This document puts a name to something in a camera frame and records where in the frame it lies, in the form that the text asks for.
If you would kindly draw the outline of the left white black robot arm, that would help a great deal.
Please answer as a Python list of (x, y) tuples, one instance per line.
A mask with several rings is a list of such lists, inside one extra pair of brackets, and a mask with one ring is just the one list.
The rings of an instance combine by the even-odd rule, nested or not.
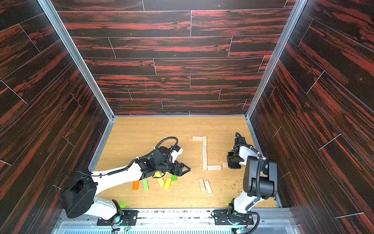
[(183, 176), (191, 169), (176, 159), (183, 153), (177, 143), (167, 148), (161, 140), (148, 154), (133, 159), (129, 165), (94, 172), (73, 171), (67, 176), (59, 197), (68, 218), (93, 215), (104, 220), (114, 220), (123, 215), (116, 200), (105, 200), (98, 194), (124, 183), (155, 177), (156, 172)]

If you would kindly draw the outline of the natural wood block crosswise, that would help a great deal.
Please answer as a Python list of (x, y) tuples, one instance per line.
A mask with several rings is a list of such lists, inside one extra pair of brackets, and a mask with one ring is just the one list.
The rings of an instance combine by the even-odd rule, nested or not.
[(201, 141), (202, 142), (203, 141), (203, 137), (202, 136), (193, 136), (192, 140), (193, 141)]

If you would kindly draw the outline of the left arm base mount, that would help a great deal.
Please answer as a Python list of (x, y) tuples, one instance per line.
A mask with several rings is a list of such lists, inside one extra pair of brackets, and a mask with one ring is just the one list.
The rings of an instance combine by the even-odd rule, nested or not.
[(138, 218), (137, 210), (124, 210), (120, 207), (119, 203), (112, 199), (116, 208), (116, 213), (111, 215), (109, 219), (105, 220), (99, 217), (97, 226), (111, 226), (111, 227), (130, 227), (135, 226)]

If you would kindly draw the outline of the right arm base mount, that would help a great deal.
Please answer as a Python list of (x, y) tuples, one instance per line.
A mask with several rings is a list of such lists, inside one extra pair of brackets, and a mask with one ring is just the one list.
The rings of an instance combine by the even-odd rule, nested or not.
[(215, 225), (253, 225), (253, 217), (250, 214), (238, 213), (226, 209), (217, 209), (211, 212)]

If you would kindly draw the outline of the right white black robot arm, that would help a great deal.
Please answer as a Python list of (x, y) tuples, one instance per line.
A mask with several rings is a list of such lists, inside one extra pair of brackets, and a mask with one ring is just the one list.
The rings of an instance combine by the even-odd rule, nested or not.
[(252, 145), (248, 145), (245, 137), (238, 132), (227, 159), (230, 169), (245, 167), (243, 191), (228, 205), (228, 221), (234, 225), (244, 222), (250, 224), (250, 210), (258, 203), (275, 197), (278, 192), (277, 163), (268, 160)]

